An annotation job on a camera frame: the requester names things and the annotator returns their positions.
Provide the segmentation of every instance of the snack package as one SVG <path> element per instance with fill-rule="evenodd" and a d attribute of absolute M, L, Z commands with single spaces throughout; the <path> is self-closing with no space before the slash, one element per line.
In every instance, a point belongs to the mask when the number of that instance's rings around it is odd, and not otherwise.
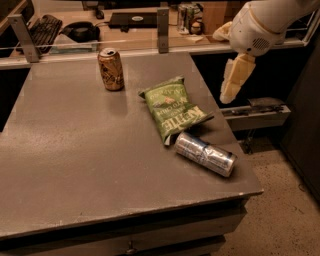
<path fill-rule="evenodd" d="M 164 145 L 170 145 L 171 135 L 213 118 L 190 103 L 184 77 L 177 76 L 139 92 L 156 121 Z"/>

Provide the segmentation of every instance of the computer mouse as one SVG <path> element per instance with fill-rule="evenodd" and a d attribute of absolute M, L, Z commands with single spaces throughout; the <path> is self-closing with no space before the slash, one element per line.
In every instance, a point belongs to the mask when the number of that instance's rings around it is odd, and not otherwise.
<path fill-rule="evenodd" d="M 103 11 L 102 10 L 96 10 L 96 18 L 98 19 L 98 20 L 102 20 L 102 19 L 104 19 L 104 13 L 103 13 Z"/>

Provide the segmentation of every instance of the brown can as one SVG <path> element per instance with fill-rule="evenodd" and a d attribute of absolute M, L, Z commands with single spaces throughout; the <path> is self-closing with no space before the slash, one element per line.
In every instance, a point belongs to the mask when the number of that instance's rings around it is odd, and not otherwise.
<path fill-rule="evenodd" d="M 118 91 L 124 87 L 120 54 L 113 48 L 104 48 L 98 54 L 101 77 L 106 89 Z"/>

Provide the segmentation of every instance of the metal bracket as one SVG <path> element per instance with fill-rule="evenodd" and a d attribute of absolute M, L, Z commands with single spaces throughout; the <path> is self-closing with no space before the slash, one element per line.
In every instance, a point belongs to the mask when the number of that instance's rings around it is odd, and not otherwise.
<path fill-rule="evenodd" d="M 27 61 L 30 63 L 39 62 L 40 52 L 32 41 L 29 29 L 23 16 L 21 14 L 10 15 L 8 16 L 8 20 L 20 42 Z"/>
<path fill-rule="evenodd" d="M 158 27 L 158 50 L 159 53 L 169 52 L 169 8 L 160 7 L 157 9 L 157 27 Z"/>

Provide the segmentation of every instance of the floor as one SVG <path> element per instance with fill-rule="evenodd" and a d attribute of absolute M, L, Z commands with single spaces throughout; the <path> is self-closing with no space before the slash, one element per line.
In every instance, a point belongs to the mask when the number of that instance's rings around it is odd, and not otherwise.
<path fill-rule="evenodd" d="M 252 148 L 246 157 L 264 193 L 249 200 L 248 214 L 212 256 L 320 255 L 320 205 L 267 138 L 257 139 Z"/>

